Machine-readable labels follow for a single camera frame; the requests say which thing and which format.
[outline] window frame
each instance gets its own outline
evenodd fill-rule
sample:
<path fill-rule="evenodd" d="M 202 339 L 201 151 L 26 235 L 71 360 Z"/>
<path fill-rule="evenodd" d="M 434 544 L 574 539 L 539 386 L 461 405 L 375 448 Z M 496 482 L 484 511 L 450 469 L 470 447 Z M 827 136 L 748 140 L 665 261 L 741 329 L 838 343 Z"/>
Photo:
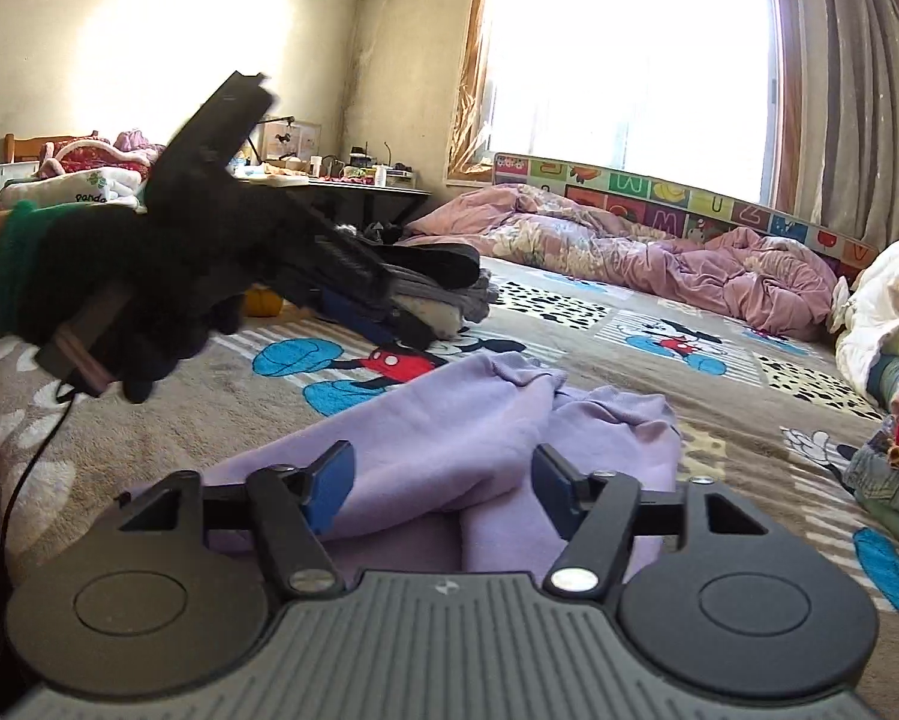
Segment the window frame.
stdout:
<path fill-rule="evenodd" d="M 772 148 L 772 179 L 769 182 L 769 206 L 781 211 L 795 207 L 798 178 L 799 138 L 802 118 L 802 68 L 799 45 L 798 0 L 772 0 L 775 28 L 775 69 L 778 89 L 775 94 L 777 117 L 769 127 L 775 143 Z M 483 186 L 491 181 L 492 167 L 474 159 L 480 135 L 486 122 L 486 35 L 482 23 L 486 0 L 472 0 L 470 21 L 462 53 L 460 83 L 446 151 L 446 174 L 449 185 Z"/>

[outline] leopard print patch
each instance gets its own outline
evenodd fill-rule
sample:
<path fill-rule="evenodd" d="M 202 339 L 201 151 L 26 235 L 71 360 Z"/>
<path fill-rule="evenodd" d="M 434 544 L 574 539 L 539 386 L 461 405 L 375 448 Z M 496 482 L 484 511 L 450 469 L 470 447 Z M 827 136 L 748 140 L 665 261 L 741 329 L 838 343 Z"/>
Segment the leopard print patch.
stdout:
<path fill-rule="evenodd" d="M 537 290 L 524 284 L 516 284 L 515 281 L 503 282 L 498 287 L 499 300 L 496 305 L 574 330 L 590 329 L 611 310 L 608 306 Z"/>
<path fill-rule="evenodd" d="M 766 374 L 769 386 L 773 389 L 788 392 L 791 396 L 815 406 L 847 410 L 865 419 L 882 419 L 882 415 L 865 402 L 865 399 L 855 394 L 843 380 L 819 370 L 794 365 L 793 362 L 753 354 Z"/>

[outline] hand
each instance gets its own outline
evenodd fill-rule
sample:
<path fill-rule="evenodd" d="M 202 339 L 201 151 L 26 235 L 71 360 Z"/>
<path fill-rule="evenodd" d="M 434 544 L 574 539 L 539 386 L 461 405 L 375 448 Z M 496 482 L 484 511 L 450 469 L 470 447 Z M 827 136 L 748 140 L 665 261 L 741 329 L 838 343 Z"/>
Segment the hand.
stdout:
<path fill-rule="evenodd" d="M 134 295 L 91 347 L 123 394 L 141 403 L 179 360 L 195 356 L 211 330 L 239 327 L 246 283 L 211 306 L 194 305 L 210 265 L 184 232 L 116 205 L 17 207 L 0 233 L 0 335 L 45 346 L 89 298 L 113 281 Z"/>

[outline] wall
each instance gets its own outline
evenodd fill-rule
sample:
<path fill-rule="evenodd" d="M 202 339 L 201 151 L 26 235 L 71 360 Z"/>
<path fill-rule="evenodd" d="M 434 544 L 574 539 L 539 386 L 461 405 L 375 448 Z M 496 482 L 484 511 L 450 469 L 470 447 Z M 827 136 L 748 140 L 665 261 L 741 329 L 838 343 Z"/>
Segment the wall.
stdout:
<path fill-rule="evenodd" d="M 443 182 L 471 0 L 363 0 L 345 108 L 344 146 L 412 165 L 420 189 L 445 201 Z"/>
<path fill-rule="evenodd" d="M 7 132 L 164 143 L 233 70 L 335 151 L 358 1 L 0 0 L 0 155 Z"/>

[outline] window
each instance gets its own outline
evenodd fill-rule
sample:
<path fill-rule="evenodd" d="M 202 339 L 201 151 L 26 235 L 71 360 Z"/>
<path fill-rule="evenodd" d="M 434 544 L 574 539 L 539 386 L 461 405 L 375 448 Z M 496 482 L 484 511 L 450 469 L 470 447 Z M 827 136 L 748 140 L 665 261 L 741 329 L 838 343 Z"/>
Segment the window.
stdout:
<path fill-rule="evenodd" d="M 513 151 L 771 201 L 774 0 L 481 5 L 471 165 Z"/>

